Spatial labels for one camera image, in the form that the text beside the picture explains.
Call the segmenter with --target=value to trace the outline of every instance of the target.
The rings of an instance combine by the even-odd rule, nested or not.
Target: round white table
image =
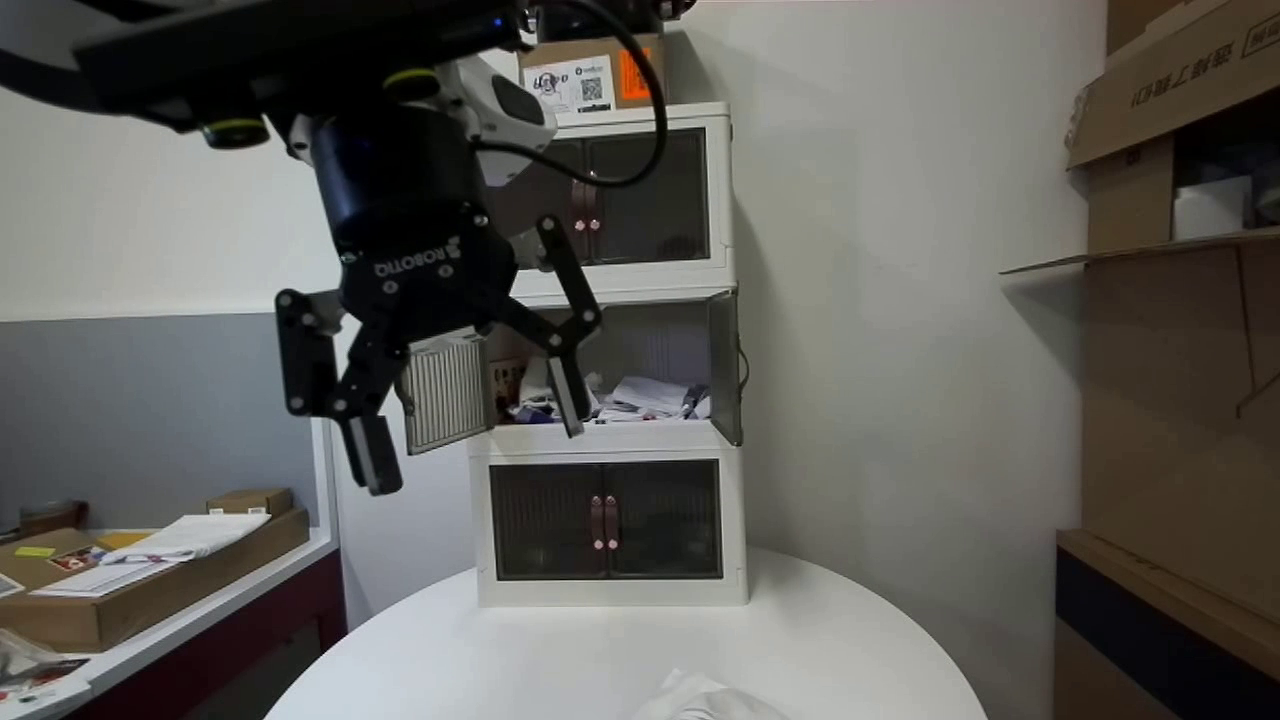
[[[752,604],[475,604],[475,573],[342,636],[266,720],[626,720],[672,669],[790,720],[983,720],[953,655],[875,591],[756,551]]]

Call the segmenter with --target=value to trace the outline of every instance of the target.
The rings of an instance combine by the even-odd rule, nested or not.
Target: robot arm
[[[566,318],[550,323],[514,304],[514,250],[494,234],[485,180],[508,184],[525,165],[571,173],[541,149],[550,123],[541,105],[491,74],[475,51],[525,49],[535,15],[582,10],[638,62],[655,99],[655,150],[625,187],[642,180],[667,137],[663,93],[626,25],[599,0],[85,0],[122,18],[119,31],[74,49],[79,69],[49,69],[0,51],[0,85],[79,111],[122,111],[170,133],[202,133],[212,149],[272,138],[309,160],[318,180],[332,243],[342,266],[335,291],[276,295],[282,402],[292,415],[339,422],[353,475],[394,491],[401,462],[382,396],[409,363],[409,343],[456,328],[508,323],[546,353],[565,427],[575,435],[588,391],[575,347],[599,323],[599,304],[558,230],[541,218]],[[342,377],[332,335],[361,318]]]

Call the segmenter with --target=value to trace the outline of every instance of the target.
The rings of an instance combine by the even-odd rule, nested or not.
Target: desk
[[[304,623],[318,628],[318,647],[342,636],[339,560],[329,532],[93,655],[29,702],[25,720],[184,714]]]
[[[983,720],[953,655],[875,591],[756,551],[752,604],[475,604],[475,573],[318,655],[266,720],[626,720],[672,669],[790,720]]]

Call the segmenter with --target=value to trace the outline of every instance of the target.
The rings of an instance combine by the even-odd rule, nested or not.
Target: orange label
[[[612,69],[615,69],[615,99],[621,105],[648,105],[648,85],[638,74],[638,62],[626,51],[615,51]]]

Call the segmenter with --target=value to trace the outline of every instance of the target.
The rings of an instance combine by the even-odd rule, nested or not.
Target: white cloth
[[[739,688],[674,669],[667,670],[659,696],[642,702],[631,720],[789,720],[789,714]]]

